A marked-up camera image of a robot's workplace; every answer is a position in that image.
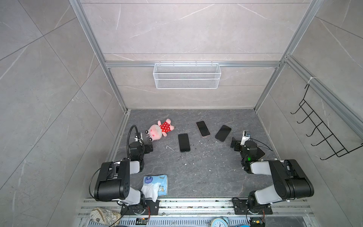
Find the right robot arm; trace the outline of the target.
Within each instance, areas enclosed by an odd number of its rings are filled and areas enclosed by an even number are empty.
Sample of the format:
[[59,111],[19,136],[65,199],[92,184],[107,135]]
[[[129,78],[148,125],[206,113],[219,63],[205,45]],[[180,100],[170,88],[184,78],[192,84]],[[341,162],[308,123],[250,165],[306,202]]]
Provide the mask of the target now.
[[262,161],[265,152],[251,139],[232,138],[230,147],[240,153],[245,172],[270,176],[273,181],[271,186],[250,192],[246,200],[233,198],[236,214],[272,214],[273,203],[314,195],[311,181],[295,159]]

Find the phone near right arm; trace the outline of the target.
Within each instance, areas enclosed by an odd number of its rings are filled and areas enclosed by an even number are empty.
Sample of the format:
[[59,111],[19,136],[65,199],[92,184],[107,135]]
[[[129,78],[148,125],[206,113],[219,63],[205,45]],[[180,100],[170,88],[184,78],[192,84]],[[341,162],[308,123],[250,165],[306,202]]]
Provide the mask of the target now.
[[261,158],[263,158],[266,155],[266,153],[260,149],[259,147],[257,147],[257,151],[256,151],[256,159],[260,160]]

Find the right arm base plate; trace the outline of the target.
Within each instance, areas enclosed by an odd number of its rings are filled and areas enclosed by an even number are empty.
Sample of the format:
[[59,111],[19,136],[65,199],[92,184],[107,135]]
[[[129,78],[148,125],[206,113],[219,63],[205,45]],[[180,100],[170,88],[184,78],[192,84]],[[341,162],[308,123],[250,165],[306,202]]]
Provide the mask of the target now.
[[234,213],[236,215],[245,214],[258,214],[258,215],[272,215],[273,211],[270,204],[258,204],[254,201],[248,201],[247,199],[232,198]]

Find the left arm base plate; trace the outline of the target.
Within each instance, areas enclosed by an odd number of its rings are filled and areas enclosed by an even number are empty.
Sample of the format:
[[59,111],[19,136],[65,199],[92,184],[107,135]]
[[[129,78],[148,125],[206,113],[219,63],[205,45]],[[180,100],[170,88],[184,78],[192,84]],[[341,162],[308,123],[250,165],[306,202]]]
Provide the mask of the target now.
[[121,206],[122,215],[158,215],[160,200],[153,202],[152,200],[141,201],[137,205]]

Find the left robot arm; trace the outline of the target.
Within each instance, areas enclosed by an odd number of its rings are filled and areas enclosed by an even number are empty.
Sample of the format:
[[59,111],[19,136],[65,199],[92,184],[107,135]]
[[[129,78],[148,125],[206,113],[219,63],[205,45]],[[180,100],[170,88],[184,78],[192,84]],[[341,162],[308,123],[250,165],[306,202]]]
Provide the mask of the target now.
[[142,172],[144,156],[149,147],[141,142],[127,146],[127,158],[116,162],[105,162],[95,172],[97,180],[89,194],[96,201],[116,201],[130,212],[141,215],[147,210],[145,195],[130,185],[130,176]]

